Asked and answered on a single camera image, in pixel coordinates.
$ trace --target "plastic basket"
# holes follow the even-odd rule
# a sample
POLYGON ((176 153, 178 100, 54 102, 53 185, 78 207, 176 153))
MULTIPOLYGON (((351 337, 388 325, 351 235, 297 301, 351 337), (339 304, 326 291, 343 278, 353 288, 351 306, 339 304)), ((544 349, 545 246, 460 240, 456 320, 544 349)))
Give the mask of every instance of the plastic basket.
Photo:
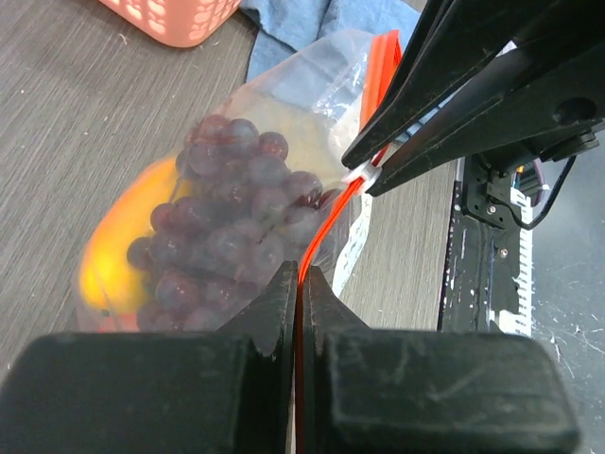
POLYGON ((193 47, 219 28, 241 0, 99 1, 162 44, 193 47))

